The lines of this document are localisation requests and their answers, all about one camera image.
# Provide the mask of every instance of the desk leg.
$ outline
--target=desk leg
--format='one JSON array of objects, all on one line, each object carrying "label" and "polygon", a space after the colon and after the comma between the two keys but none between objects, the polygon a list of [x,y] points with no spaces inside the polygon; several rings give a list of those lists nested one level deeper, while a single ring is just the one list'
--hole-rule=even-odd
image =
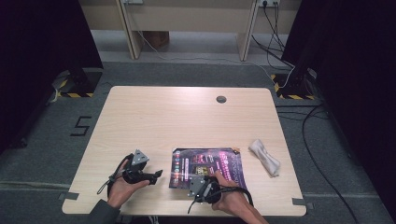
[{"label": "desk leg", "polygon": [[258,9],[258,0],[252,0],[250,15],[247,23],[247,32],[244,34],[237,34],[236,36],[236,42],[239,49],[239,58],[242,62],[246,61],[248,58],[248,48],[250,46],[251,34],[253,34],[253,28]]},{"label": "desk leg", "polygon": [[131,53],[131,58],[133,60],[136,60],[140,56],[140,52],[142,51],[144,41],[137,31],[131,30],[131,25],[129,24],[128,14],[126,12],[125,5],[121,1],[122,0],[116,0],[120,12],[122,27],[127,37],[128,48],[129,48],[129,52]]}]

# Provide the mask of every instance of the poster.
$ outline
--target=poster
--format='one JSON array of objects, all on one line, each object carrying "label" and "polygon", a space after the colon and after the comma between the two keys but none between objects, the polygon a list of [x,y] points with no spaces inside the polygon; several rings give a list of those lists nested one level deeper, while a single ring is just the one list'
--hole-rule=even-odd
[{"label": "poster", "polygon": [[247,188],[241,154],[231,147],[176,148],[172,153],[171,189],[188,189],[195,175],[213,175],[220,170],[225,179]]}]

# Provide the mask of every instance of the person's left hand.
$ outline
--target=person's left hand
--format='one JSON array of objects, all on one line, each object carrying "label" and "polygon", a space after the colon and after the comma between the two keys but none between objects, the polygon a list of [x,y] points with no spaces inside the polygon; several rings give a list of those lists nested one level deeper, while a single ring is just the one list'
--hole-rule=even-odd
[{"label": "person's left hand", "polygon": [[121,206],[128,201],[132,194],[138,189],[149,184],[148,180],[143,180],[135,184],[128,184],[122,177],[116,176],[116,181],[111,187],[111,191],[108,194],[107,204],[120,209]]}]

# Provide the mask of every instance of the power outlet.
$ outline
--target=power outlet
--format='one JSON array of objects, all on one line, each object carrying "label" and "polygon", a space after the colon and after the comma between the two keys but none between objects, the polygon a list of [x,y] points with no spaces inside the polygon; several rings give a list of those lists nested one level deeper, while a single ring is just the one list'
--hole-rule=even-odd
[{"label": "power outlet", "polygon": [[279,6],[280,0],[260,0],[259,7],[262,7],[262,3],[267,1],[267,7],[275,7],[276,3]]}]

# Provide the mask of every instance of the table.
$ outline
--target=table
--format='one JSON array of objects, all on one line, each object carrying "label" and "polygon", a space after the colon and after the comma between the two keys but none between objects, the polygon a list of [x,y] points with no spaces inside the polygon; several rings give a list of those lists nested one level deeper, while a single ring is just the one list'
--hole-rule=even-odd
[{"label": "table", "polygon": [[137,31],[236,33],[241,61],[245,61],[256,15],[257,0],[145,0],[126,5],[118,0],[121,19],[133,59],[138,59],[143,40]]},{"label": "table", "polygon": [[[217,102],[218,96],[226,102]],[[261,139],[281,162],[271,178],[248,146]],[[302,193],[290,159],[271,92],[256,88],[114,87],[106,99],[70,187],[76,200],[65,199],[66,214],[88,214],[106,191],[96,191],[120,161],[139,148],[150,157],[144,171],[163,169],[154,186],[140,189],[124,204],[124,215],[228,216],[210,205],[195,204],[187,190],[169,189],[172,150],[176,147],[239,147],[255,207],[263,216],[303,216],[294,205]]]}]

